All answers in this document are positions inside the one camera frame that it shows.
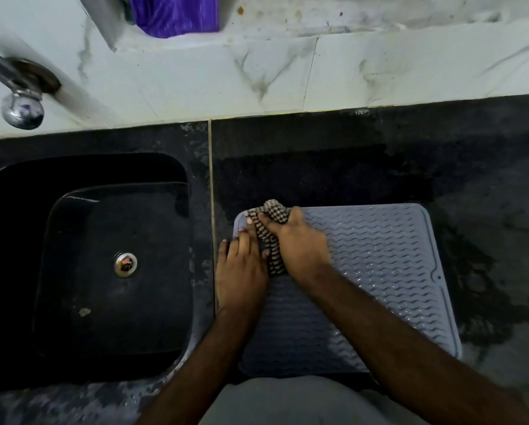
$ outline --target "kitchen sink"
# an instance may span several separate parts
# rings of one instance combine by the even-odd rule
[[[188,192],[161,153],[0,170],[0,390],[169,368],[192,320]]]

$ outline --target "purple towel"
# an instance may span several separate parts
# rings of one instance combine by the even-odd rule
[[[217,0],[131,0],[136,25],[152,37],[219,31]]]

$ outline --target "gray silicone mat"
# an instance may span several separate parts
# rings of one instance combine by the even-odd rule
[[[333,265],[393,313],[457,358],[461,342],[430,217],[417,204],[306,207],[324,231]],[[234,234],[246,226],[237,216]],[[367,371],[337,328],[288,275],[271,279],[239,369],[252,377]]]

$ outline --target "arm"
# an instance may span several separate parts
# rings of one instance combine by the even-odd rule
[[[219,246],[215,273],[219,310],[212,327],[137,425],[197,424],[236,363],[261,312],[268,285],[268,251],[259,255],[253,221],[247,224],[228,253],[225,240]]]
[[[325,235],[294,207],[278,236],[296,283],[341,330],[382,387],[434,425],[529,424],[529,410],[507,391],[457,361],[330,265]]]

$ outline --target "finger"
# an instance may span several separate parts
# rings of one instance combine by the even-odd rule
[[[274,222],[272,219],[270,219],[267,215],[264,213],[259,213],[259,221],[263,223],[266,229],[273,233],[275,236],[278,236],[280,233],[280,229],[282,228],[282,225],[278,222]]]
[[[239,239],[235,237],[234,239],[232,239],[231,243],[229,244],[229,254],[227,254],[227,259],[236,257],[238,252],[239,252]]]
[[[290,216],[288,216],[288,223],[297,224],[301,221],[303,221],[302,208],[300,206],[292,207],[292,210],[290,210]]]
[[[219,243],[219,252],[217,252],[217,265],[223,265],[227,261],[227,240]]]
[[[256,235],[256,227],[251,218],[247,218],[247,232],[251,240],[250,253],[259,254],[259,239]]]
[[[239,228],[239,252],[238,255],[248,255],[251,250],[251,237],[245,228]]]
[[[268,273],[268,266],[266,265],[268,257],[270,256],[270,249],[264,249],[261,253],[261,266],[265,273]]]

